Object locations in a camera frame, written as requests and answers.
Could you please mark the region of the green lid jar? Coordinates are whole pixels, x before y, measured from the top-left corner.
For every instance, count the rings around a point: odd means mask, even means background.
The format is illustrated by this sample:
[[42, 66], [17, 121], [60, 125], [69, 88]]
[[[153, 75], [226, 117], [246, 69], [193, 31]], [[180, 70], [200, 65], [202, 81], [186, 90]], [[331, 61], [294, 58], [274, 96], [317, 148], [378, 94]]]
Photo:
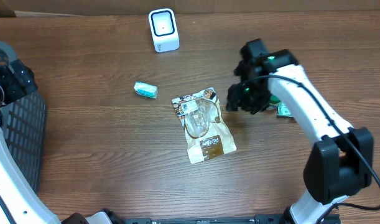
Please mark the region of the green lid jar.
[[272, 95], [269, 99], [266, 110], [276, 110], [278, 109], [280, 103], [281, 100], [278, 99], [278, 97]]

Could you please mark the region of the green wet wipes pack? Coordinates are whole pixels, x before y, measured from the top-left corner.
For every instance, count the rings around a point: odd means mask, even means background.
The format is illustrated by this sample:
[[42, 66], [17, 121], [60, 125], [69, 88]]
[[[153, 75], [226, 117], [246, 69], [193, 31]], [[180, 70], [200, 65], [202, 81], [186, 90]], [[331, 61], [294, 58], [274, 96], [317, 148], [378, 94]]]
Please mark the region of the green wet wipes pack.
[[280, 118], [293, 118], [292, 113], [283, 102], [280, 102], [277, 107], [277, 116]]

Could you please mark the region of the clear bag beige contents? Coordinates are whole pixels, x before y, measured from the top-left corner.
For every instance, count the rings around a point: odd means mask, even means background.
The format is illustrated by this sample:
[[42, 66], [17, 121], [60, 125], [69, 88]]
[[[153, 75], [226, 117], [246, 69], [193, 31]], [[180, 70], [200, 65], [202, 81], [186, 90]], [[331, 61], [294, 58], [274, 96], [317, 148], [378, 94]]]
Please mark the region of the clear bag beige contents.
[[214, 88], [176, 97], [172, 105], [183, 126], [191, 164], [237, 150], [221, 116], [220, 101]]

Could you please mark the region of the teal white tissue pack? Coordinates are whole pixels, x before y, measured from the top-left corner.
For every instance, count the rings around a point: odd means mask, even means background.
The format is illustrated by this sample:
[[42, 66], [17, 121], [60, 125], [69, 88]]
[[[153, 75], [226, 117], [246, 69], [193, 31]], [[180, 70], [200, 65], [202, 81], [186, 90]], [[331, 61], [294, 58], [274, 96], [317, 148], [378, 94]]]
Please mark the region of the teal white tissue pack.
[[159, 95], [159, 91], [156, 86], [143, 82], [135, 82], [134, 91], [138, 95], [152, 99], [156, 99]]

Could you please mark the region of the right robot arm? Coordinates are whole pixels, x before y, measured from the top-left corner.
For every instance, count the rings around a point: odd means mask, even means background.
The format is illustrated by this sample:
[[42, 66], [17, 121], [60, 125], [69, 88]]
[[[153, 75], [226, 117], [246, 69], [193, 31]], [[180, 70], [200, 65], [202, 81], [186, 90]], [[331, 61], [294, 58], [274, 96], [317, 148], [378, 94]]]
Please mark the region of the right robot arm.
[[251, 114], [269, 106], [272, 96], [285, 104], [311, 143], [301, 198], [281, 215], [256, 215], [256, 223], [339, 223], [331, 211], [371, 185], [374, 138], [355, 129], [324, 100], [300, 62], [287, 49], [270, 53], [261, 39], [247, 42], [234, 70], [239, 84], [228, 89], [227, 111]]

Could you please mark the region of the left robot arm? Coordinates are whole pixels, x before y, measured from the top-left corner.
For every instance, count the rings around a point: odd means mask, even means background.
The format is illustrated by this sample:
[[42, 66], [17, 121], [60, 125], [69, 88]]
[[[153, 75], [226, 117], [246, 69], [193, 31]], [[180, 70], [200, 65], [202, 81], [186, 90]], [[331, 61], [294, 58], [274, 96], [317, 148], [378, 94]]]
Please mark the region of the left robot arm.
[[46, 120], [32, 70], [0, 56], [0, 223], [60, 223], [36, 194]]

